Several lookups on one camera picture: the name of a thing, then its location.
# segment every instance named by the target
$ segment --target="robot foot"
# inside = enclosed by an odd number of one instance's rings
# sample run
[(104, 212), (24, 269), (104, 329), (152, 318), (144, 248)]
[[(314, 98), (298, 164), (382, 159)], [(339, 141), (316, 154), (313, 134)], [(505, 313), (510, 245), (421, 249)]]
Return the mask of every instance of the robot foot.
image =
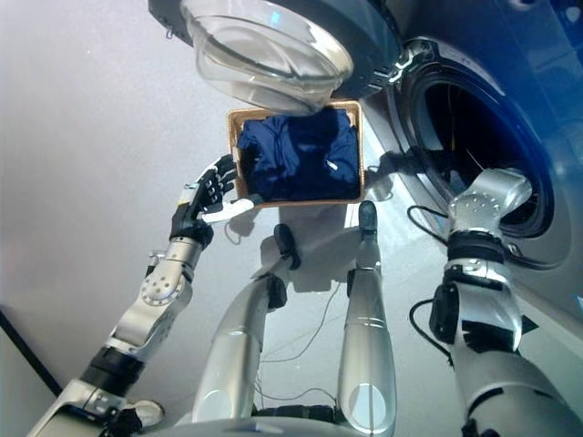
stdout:
[(365, 200), (358, 208), (358, 227), (361, 231), (362, 240), (371, 239), (376, 241), (376, 206), (370, 200)]

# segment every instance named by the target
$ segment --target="wicker basket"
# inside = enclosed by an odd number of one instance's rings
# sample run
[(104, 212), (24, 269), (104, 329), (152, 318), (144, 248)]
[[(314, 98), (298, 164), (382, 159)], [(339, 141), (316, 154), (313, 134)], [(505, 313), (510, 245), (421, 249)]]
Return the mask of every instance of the wicker basket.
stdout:
[[(337, 203), (358, 203), (364, 198), (364, 166), (363, 166), (363, 111), (360, 104), (354, 100), (346, 101), (336, 101), (332, 102), (329, 107), (335, 109), (345, 109), (346, 115), (350, 119), (351, 126), (356, 127), (357, 139), (358, 139), (358, 178), (360, 181), (360, 192), (357, 198), (353, 199), (318, 199), (318, 200), (282, 200), (277, 202), (265, 202), (258, 206), (258, 208), (270, 208), (270, 207), (289, 207), (289, 206), (306, 206), (306, 205), (326, 205), (326, 204), (337, 204)], [(246, 109), (234, 109), (229, 112), (228, 116), (228, 138), (229, 138), (229, 151), (233, 155), (233, 159), (237, 164), (238, 177), (235, 179), (235, 189), (237, 190), (237, 195), (239, 198), (247, 197), (249, 194), (247, 190), (247, 183), (242, 175), (241, 165), (240, 165), (240, 153), (243, 151), (237, 148), (237, 141), (239, 135), (243, 130), (243, 126), (247, 120), (264, 120), (266, 117), (272, 116), (272, 112), (250, 107)]]

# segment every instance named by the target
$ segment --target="wire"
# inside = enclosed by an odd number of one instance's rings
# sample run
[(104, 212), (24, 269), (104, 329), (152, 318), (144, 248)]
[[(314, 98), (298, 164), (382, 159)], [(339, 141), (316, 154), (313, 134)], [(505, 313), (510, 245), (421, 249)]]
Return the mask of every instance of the wire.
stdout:
[(328, 396), (330, 399), (332, 399), (332, 402), (336, 403), (336, 399), (329, 393), (327, 392), (325, 389), (321, 389), (320, 387), (311, 387), (306, 391), (303, 391), (302, 393), (298, 394), (297, 396), (293, 396), (290, 398), (280, 398), (278, 396), (271, 396), (270, 394), (265, 394), (263, 393), (263, 390), (261, 388), (261, 386), (256, 384), (255, 390), (258, 391), (258, 393), (267, 399), (271, 399), (272, 401), (296, 401), (298, 399), (300, 399), (301, 397), (305, 396), (306, 394), (312, 392), (312, 391), (319, 391), (322, 394), (325, 394), (326, 396)]
[[(442, 212), (436, 211), (434, 209), (431, 209), (431, 208), (423, 206), (423, 205), (412, 205), (411, 207), (409, 207), (407, 209), (407, 217), (411, 220), (411, 222), (417, 228), (422, 230), (425, 234), (430, 235), (431, 237), (433, 237), (434, 239), (439, 241), (444, 246), (447, 246), (446, 239), (435, 234), (432, 230), (426, 228), (425, 226), (423, 226), (421, 223), (419, 223), (417, 220), (415, 220), (413, 218), (411, 211), (413, 211), (414, 209), (421, 209), (423, 211), (429, 212), (430, 214), (434, 214), (434, 215), (441, 217), (443, 219), (449, 219), (449, 217)], [(529, 257), (525, 257), (524, 255), (517, 255), (515, 253), (512, 253), (512, 251), (506, 246), (504, 246), (504, 258), (509, 263), (517, 265), (519, 267), (524, 267), (526, 269), (539, 270), (539, 271), (554, 269), (558, 265), (557, 263), (547, 263), (544, 261), (539, 261), (537, 259), (531, 259)]]
[(239, 240), (234, 239), (233, 237), (231, 237), (229, 235), (229, 222), (225, 223), (225, 227), (223, 228), (223, 231), (225, 233), (225, 237), (227, 237), (227, 240), (230, 241), (234, 246), (239, 246), (240, 245), (240, 241), (241, 241), (241, 236), (240, 234), (238, 234)]
[(313, 333), (312, 337), (310, 338), (310, 341), (308, 341), (308, 343), (304, 346), (304, 348), (300, 351), (300, 353), (294, 355), (293, 357), (283, 358), (283, 359), (280, 359), (280, 360), (263, 360), (263, 361), (261, 361), (261, 364), (268, 363), (268, 362), (287, 362), (287, 361), (294, 361), (294, 360), (297, 360), (298, 358), (300, 358), (308, 350), (308, 348), (310, 348), (310, 346), (312, 345), (313, 341), (316, 340), (316, 337), (320, 333), (320, 330), (322, 330), (322, 326), (324, 325), (324, 322), (326, 320), (326, 314), (328, 313), (328, 309), (330, 308), (330, 304), (332, 302), (332, 299), (334, 298), (334, 296), (336, 296), (336, 293), (338, 293), (338, 290), (340, 289), (340, 284), (341, 283), (338, 282), (338, 285), (336, 286), (336, 290), (334, 290), (334, 292), (332, 293), (332, 296), (330, 296), (330, 298), (328, 299), (328, 302), (326, 302), (326, 307), (324, 308), (324, 313), (322, 315), (322, 320), (320, 321), (320, 325), (316, 329), (316, 332)]
[(261, 396), (261, 409), (263, 410), (265, 408), (265, 396), (263, 396), (263, 388), (261, 387), (259, 372), (257, 372), (255, 379), (255, 391)]
[(431, 231), (430, 229), (426, 228), (425, 226), (423, 226), (421, 223), (419, 223), (417, 220), (415, 220), (413, 218), (413, 214), (411, 213), (414, 209), (421, 209), (422, 211), (425, 212), (429, 212), (431, 214), (434, 214), (438, 217), (441, 217), (442, 219), (447, 219), (447, 215), (436, 211), (434, 209), (428, 208), (428, 207), (424, 207), (423, 205), (412, 205), (411, 207), (409, 207), (407, 209), (407, 217), (409, 218), (409, 220), (411, 220), (411, 222), (420, 230), (422, 230), (425, 234), (430, 235), (431, 237), (433, 237), (434, 239), (436, 239), (437, 241), (439, 241), (441, 244), (443, 244), (444, 246), (447, 246), (447, 240), (445, 240), (443, 237), (435, 234), (433, 231)]
[(415, 322), (414, 315), (415, 315), (415, 312), (417, 311), (417, 309), (419, 309), (420, 307), (423, 307), (424, 305), (427, 305), (429, 303), (433, 303), (433, 301), (434, 301), (433, 299), (427, 299), (427, 300), (421, 300), (421, 301), (415, 303), (415, 305), (413, 307), (411, 307), (411, 309), (409, 310), (409, 321), (411, 322), (411, 325), (413, 326), (413, 328), (417, 331), (417, 333), (421, 337), (423, 337), (432, 346), (434, 346), (438, 351), (440, 351), (441, 353), (443, 353), (446, 356), (447, 362), (449, 363), (450, 366), (453, 367), (454, 366), (454, 362), (452, 361), (452, 356), (447, 351), (447, 349), (444, 348), (437, 341), (435, 341), (434, 339), (432, 339), (431, 337), (429, 337), (429, 335), (424, 330), (422, 330), (421, 328), (419, 328), (419, 326)]

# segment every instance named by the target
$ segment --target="white wall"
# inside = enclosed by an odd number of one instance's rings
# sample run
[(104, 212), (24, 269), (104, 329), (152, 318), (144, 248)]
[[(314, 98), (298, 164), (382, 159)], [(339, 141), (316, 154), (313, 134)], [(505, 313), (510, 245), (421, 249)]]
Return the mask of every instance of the white wall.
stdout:
[(55, 396), (0, 330), (0, 435), (26, 435)]

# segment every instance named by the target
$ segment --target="navy blue clothing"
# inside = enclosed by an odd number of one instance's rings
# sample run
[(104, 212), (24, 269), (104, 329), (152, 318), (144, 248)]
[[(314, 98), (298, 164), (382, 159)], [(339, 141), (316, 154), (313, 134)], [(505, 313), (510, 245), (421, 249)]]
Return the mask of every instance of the navy blue clothing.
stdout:
[(343, 109), (247, 121), (237, 147), (249, 193), (266, 201), (360, 196), (358, 138)]

